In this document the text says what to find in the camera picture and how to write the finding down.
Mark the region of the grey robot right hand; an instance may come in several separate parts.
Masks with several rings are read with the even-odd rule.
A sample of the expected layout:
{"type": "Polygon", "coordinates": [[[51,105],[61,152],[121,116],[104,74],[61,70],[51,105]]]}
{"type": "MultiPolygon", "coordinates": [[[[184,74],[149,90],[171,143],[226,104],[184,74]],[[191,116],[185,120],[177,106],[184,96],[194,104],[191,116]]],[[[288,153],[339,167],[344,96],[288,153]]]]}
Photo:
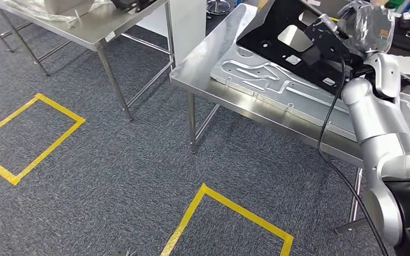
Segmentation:
{"type": "Polygon", "coordinates": [[[387,53],[393,41],[395,16],[383,5],[351,1],[337,13],[337,26],[351,46],[362,53],[387,53]]]}

